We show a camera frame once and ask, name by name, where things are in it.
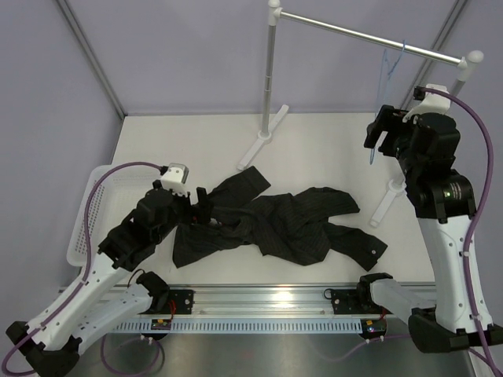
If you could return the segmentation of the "blue wire hanger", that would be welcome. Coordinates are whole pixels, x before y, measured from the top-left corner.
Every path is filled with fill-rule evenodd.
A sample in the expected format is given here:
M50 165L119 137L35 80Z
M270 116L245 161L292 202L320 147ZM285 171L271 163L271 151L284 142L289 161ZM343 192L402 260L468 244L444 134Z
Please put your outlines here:
M385 48L381 57L378 86L376 90L376 100L374 105L374 119L377 118L382 105L387 103L390 82L393 78L395 70L405 53L406 40L402 40L402 46L398 57L391 61L388 56L388 49Z

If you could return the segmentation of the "black pinstripe shirt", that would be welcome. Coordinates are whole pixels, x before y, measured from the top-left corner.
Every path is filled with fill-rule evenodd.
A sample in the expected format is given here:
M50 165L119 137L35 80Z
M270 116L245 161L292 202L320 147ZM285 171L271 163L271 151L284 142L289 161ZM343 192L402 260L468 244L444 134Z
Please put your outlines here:
M387 250L375 236L330 222L331 217L360 211L349 193L311 187L296 195L267 196L269 187L255 167L222 181L207 195L214 206L210 222L177 227L174 265L181 268L217 251L251 244L264 256L302 266L323 262L336 251L370 271Z

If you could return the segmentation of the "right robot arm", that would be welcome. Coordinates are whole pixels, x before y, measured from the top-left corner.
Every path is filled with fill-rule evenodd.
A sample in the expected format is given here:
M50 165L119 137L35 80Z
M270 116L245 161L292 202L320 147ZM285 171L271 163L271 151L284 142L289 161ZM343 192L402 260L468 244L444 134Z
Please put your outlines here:
M436 300L420 297L386 273L375 273L361 277L355 301L363 311L380 306L394 314L423 353L502 343L502 328L484 303L475 248L464 245L476 208L470 181L452 168L460 139L448 115L408 116L384 105L368 125L364 142L396 158L405 175L406 195L434 272Z

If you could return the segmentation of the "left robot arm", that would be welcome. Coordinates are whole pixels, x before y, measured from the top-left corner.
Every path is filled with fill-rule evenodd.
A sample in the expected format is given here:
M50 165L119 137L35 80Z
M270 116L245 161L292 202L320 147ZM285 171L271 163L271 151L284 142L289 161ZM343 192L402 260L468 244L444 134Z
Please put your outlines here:
M204 188L198 202L158 187L109 231L82 273L37 317L15 321L6 330L13 350L20 351L31 372L65 376L99 338L136 314L161 313L173 307L168 284L156 273L142 273L116 300L101 297L154 254L156 247L181 224L206 223L212 203Z

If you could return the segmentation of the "white plastic basket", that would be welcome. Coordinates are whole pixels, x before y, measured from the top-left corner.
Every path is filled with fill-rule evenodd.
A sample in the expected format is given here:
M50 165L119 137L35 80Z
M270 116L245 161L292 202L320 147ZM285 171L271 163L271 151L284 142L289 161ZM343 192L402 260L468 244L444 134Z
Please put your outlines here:
M67 261L74 267L86 264L85 233L89 233L91 250L96 252L108 232L136 207L160 177L152 167L126 167L108 176L90 198L96 182L111 169L111 165L103 165L90 174L67 250Z

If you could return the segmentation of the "metal clothes rack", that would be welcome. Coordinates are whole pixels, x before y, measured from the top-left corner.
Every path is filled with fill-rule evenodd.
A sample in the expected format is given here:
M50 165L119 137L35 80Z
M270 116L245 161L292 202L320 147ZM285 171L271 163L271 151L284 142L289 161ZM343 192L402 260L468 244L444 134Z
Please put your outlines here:
M427 78L428 73L435 63L448 64L458 70L458 74L454 84L448 92L457 96L463 89L465 83L471 77L473 72L484 60L484 53L480 50L473 50L463 57L450 56L440 51L441 48L447 43L449 37L453 33L453 29L457 26L459 19L467 8L468 1L456 1L448 13L443 26L441 26L435 41L431 48L425 49L417 46L410 45L406 42L405 53L422 57L423 64L420 66L419 71L416 73L415 78L409 88L413 91L416 86L419 86ZM402 46L402 41L397 42L388 38L371 35L365 32L356 31L347 27L342 27L335 24L330 24L324 21L315 20L307 16L300 16L299 14L285 11L281 7L279 1L268 2L268 32L267 32L267 46L266 46L266 72L265 72L265 85L263 92L263 109L261 115L261 125L257 134L256 140L253 145L247 150L244 156L237 164L237 169L243 171L249 168L257 155L261 152L264 145L272 141L274 131L283 122L289 112L289 106L284 104L280 107L275 115L271 114L272 104L272 91L273 91L273 73L274 73L274 58L277 46L277 26L281 20L290 20L300 24L310 25L322 29L324 31L331 31L338 35L345 35L351 38L356 38L374 45L382 46L388 49L388 56L391 61L395 60Z

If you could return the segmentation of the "left black mount plate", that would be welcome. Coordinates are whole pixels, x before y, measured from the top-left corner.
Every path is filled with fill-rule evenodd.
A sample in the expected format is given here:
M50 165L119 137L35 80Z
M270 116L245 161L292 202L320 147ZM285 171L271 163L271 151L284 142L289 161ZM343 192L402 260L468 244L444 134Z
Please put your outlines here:
M152 314L190 315L193 312L195 291L190 289L174 289L162 292L152 300L149 310Z

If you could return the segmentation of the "black mount plate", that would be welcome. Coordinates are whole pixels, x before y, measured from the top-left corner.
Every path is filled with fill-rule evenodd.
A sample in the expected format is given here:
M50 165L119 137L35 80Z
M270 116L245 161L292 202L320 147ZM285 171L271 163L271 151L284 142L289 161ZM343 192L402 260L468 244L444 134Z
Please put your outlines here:
M162 292L152 300L149 310L152 314L190 315L193 312L195 291L190 289L174 289Z
M377 305L365 289L326 288L323 297L331 302L334 314L391 314L384 307Z

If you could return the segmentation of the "aluminium rail base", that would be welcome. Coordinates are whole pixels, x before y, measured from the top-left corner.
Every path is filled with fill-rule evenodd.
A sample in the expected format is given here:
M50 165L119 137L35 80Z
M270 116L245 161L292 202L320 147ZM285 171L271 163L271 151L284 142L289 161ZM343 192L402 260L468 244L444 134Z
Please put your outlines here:
M171 315L208 318L273 318L328 316L365 316L376 314L334 314L331 302L323 297L321 287L170 287L164 282L138 281L115 295L120 309L131 309L133 316L152 314L152 300L162 292L174 289L195 291L193 312L190 315Z

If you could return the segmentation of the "right black mount plate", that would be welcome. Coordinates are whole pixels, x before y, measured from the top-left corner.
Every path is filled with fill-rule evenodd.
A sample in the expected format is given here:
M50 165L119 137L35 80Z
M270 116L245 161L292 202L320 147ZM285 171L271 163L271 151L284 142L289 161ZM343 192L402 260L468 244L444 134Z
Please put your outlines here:
M326 288L323 297L331 302L334 314L391 314L384 307L377 305L365 289Z

